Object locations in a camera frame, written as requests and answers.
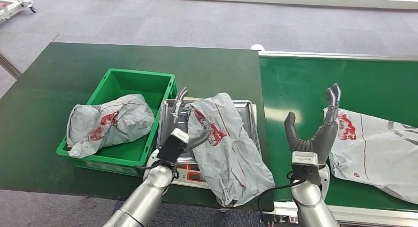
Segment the wrapped package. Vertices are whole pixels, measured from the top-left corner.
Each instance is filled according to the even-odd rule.
[[[254,142],[243,128],[243,121],[226,93],[199,99],[186,105],[189,110],[190,139],[207,128],[211,134],[193,149],[196,162],[208,186],[226,206],[247,203],[274,187],[272,173],[261,159]]]
[[[418,129],[343,109],[337,123],[332,174],[418,204]]]
[[[83,158],[103,147],[135,141],[151,131],[154,115],[141,94],[102,105],[76,105],[68,119],[69,156]]]

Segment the green tabletop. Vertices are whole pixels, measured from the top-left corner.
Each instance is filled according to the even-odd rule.
[[[77,168],[55,153],[71,109],[87,102],[109,68],[172,73],[191,97],[227,92],[252,101],[269,164],[256,51],[51,43],[0,99],[0,189],[112,199],[130,195],[140,178]],[[220,207],[210,190],[177,185],[164,201]],[[262,206],[273,209],[272,195]],[[250,207],[256,207],[254,200]]]
[[[323,122],[326,88],[338,82],[340,107],[418,126],[418,62],[307,57],[260,57],[270,169],[277,185],[288,183],[291,170],[283,121],[289,111],[299,116],[299,135],[309,139]],[[289,190],[275,192],[275,200],[290,201]],[[379,189],[331,177],[328,205],[383,210],[418,211],[418,205],[394,198]]]

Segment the stainless steel tray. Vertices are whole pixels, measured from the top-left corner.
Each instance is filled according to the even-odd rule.
[[[187,104],[194,102],[195,99],[185,99],[180,109],[180,116],[178,118],[178,128],[184,132],[187,132],[187,117],[188,113],[183,111],[182,108]],[[248,133],[248,136],[252,139],[255,146],[258,149],[258,152],[261,155],[260,142],[258,140],[257,134],[257,123],[255,120],[255,113],[253,105],[249,100],[232,100],[235,108],[238,113],[241,115],[243,120],[244,130]],[[175,100],[164,100],[161,103],[160,107],[160,121],[158,127],[158,137],[157,137],[157,148],[160,148],[163,145],[163,138],[167,137],[167,122],[169,118],[169,113],[173,110]],[[192,152],[182,154],[178,159],[178,163],[196,163]]]

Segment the green plastic crate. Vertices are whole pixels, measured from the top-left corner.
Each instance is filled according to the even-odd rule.
[[[134,142],[102,148],[96,154],[82,159],[68,155],[65,137],[57,149],[57,154],[70,159],[77,167],[140,176],[136,167],[143,166],[153,150],[161,102],[177,95],[175,77],[167,73],[111,68],[86,104],[103,104],[128,94],[142,94],[151,107],[155,121],[148,135]]]

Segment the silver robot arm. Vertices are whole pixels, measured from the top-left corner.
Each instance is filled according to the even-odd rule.
[[[284,122],[287,143],[292,151],[292,180],[305,182],[291,187],[298,207],[301,227],[339,227],[324,200],[328,192],[330,171],[325,163],[338,132],[341,91],[337,84],[327,89],[328,110],[323,125],[308,141],[301,140],[295,129],[295,114],[290,112]]]
[[[104,227],[146,227],[157,212],[169,184],[172,169],[161,164],[150,170],[143,183],[106,222]]]

